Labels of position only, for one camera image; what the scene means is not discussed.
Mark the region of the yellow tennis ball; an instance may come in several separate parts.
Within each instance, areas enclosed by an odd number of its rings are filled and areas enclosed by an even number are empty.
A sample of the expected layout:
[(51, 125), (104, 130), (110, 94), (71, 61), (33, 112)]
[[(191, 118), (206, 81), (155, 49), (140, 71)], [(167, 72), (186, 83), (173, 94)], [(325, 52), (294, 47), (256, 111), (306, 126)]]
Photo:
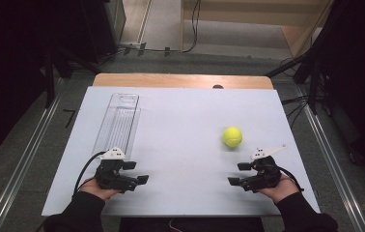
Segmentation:
[(242, 141), (242, 132), (237, 127), (226, 128), (223, 131), (222, 140), (228, 147), (237, 147)]

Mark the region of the clear plastic tray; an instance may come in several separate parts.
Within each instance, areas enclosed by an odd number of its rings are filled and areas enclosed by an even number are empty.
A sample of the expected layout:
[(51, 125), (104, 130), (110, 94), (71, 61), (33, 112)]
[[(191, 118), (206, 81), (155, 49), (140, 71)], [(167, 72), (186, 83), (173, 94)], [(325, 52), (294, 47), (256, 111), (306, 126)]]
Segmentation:
[(140, 115), (139, 96), (115, 93), (112, 95), (100, 125), (93, 153), (113, 152), (131, 156), (133, 140)]

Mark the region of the person's left hand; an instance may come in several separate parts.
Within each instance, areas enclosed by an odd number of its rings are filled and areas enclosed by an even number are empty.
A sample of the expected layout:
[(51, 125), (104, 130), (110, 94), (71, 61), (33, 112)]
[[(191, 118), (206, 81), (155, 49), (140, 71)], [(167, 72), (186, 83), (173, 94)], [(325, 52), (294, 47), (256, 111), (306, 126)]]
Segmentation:
[(95, 178), (87, 179), (80, 187), (80, 191), (91, 193), (92, 195), (102, 199), (108, 200), (115, 194), (119, 193), (117, 189), (103, 189), (101, 188)]

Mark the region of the black curtain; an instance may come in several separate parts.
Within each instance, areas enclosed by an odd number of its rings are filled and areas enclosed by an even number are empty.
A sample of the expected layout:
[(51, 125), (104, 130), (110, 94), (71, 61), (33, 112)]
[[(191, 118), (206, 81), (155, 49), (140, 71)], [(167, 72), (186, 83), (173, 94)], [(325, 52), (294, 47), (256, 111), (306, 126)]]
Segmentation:
[(365, 0), (334, 0), (317, 42), (332, 117), (365, 163)]
[(79, 0), (0, 0), (0, 145), (39, 95), (53, 99), (42, 69), (66, 66), (79, 15)]

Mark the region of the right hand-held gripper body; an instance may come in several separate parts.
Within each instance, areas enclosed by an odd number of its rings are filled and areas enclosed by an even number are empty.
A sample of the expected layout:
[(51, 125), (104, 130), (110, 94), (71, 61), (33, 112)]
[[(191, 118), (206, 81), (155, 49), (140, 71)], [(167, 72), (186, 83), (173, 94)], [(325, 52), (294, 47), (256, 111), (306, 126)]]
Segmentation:
[(240, 186), (245, 191), (256, 192), (259, 189), (274, 188), (279, 183), (281, 171), (272, 155), (287, 148), (286, 145), (257, 148), (250, 156), (251, 170), (256, 170), (255, 176), (240, 179)]

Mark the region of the light wooden shelf unit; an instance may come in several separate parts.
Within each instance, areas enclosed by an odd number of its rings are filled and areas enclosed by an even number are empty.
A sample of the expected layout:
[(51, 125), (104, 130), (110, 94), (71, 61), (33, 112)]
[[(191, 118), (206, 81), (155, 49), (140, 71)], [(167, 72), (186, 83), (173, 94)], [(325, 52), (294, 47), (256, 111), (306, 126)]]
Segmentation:
[(206, 21), (279, 25), (294, 57), (324, 25), (334, 0), (201, 0)]

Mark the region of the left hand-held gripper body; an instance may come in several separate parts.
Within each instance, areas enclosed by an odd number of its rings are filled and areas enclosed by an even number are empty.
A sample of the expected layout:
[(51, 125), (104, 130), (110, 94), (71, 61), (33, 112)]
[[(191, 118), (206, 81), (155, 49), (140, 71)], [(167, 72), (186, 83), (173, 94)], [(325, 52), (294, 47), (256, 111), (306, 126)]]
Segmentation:
[(139, 185), (137, 178), (128, 177), (120, 173), (126, 160), (125, 153), (118, 147), (98, 153), (100, 164), (95, 179), (102, 189), (117, 189), (121, 193), (134, 191)]

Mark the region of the white table board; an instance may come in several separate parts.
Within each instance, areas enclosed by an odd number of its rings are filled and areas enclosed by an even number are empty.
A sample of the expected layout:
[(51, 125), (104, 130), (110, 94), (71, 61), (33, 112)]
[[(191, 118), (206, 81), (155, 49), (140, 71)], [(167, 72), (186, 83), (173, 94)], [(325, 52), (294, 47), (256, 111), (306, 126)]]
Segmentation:
[[(146, 185), (117, 194), (105, 206), (122, 217), (273, 216), (265, 196), (229, 184), (246, 177), (238, 169), (257, 148), (286, 145), (275, 162), (291, 171), (312, 207), (318, 205), (278, 94), (257, 89), (135, 88), (140, 115), (129, 174), (148, 175)], [(237, 127), (241, 143), (222, 140)]]

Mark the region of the aluminium floor rail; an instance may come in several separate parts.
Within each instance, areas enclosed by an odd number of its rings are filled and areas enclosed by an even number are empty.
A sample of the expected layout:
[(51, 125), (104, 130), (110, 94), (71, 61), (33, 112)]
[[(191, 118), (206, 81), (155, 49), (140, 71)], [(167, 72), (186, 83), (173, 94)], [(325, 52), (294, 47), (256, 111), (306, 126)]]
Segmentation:
[(20, 157), (20, 160), (14, 169), (9, 182), (0, 195), (0, 228), (14, 203), (30, 164), (32, 163), (32, 160), (38, 151), (44, 134), (50, 124), (52, 117), (54, 116), (58, 104), (60, 103), (60, 99), (61, 96), (57, 96), (56, 99), (51, 102), (50, 106), (43, 111), (42, 117), (37, 123), (37, 126), (32, 133), (31, 138)]
[(291, 125), (319, 209), (338, 221), (340, 232), (365, 232), (365, 215), (330, 137), (320, 117), (310, 109), (305, 89), (296, 86), (295, 91), (300, 103)]

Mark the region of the person's right hand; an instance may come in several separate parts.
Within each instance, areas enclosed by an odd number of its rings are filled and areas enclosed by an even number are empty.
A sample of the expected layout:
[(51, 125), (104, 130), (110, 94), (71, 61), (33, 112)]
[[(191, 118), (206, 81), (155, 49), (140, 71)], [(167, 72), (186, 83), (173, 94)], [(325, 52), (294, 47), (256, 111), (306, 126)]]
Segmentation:
[(295, 182), (285, 174), (281, 176), (276, 187), (259, 189), (259, 193), (267, 196), (274, 203), (279, 203), (281, 200), (297, 192), (299, 192), (299, 189)]

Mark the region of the black cabinet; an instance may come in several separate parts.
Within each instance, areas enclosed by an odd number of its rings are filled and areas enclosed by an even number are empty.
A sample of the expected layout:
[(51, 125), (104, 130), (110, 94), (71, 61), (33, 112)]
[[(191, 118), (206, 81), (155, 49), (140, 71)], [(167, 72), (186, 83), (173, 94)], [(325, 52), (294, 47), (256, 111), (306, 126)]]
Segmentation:
[(92, 61), (113, 55), (123, 35), (126, 13), (123, 0), (82, 0), (88, 34), (92, 44)]

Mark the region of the wooden table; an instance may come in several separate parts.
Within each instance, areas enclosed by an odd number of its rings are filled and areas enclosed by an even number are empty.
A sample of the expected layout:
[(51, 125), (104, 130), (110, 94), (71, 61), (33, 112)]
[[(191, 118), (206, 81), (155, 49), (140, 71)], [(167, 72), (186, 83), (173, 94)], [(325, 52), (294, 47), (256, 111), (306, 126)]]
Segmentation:
[(173, 74), (173, 73), (100, 73), (94, 87), (154, 87), (154, 88), (213, 88), (265, 89), (273, 85), (267, 76)]

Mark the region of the black tripod stand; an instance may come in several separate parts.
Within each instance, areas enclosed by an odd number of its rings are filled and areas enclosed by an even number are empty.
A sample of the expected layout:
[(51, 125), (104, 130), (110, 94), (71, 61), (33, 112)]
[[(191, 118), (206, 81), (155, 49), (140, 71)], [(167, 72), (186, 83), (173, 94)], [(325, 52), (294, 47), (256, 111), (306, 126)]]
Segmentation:
[(321, 59), (318, 56), (318, 52), (314, 48), (309, 48), (300, 56), (292, 58), (290, 61), (280, 65), (278, 68), (267, 72), (266, 76), (272, 78), (279, 73), (283, 73), (284, 71), (289, 70), (295, 66), (298, 66), (293, 77), (295, 84), (302, 84), (307, 80), (307, 78), (310, 78), (308, 105), (311, 111), (314, 114), (317, 114), (316, 97), (321, 74)]
[(52, 43), (44, 43), (42, 45), (42, 49), (44, 57), (44, 76), (46, 80), (46, 108), (49, 108), (56, 98), (53, 71), (57, 70), (63, 78), (70, 78), (72, 75), (72, 68), (70, 67), (68, 60), (74, 61), (91, 73), (101, 73), (99, 68), (62, 46)]

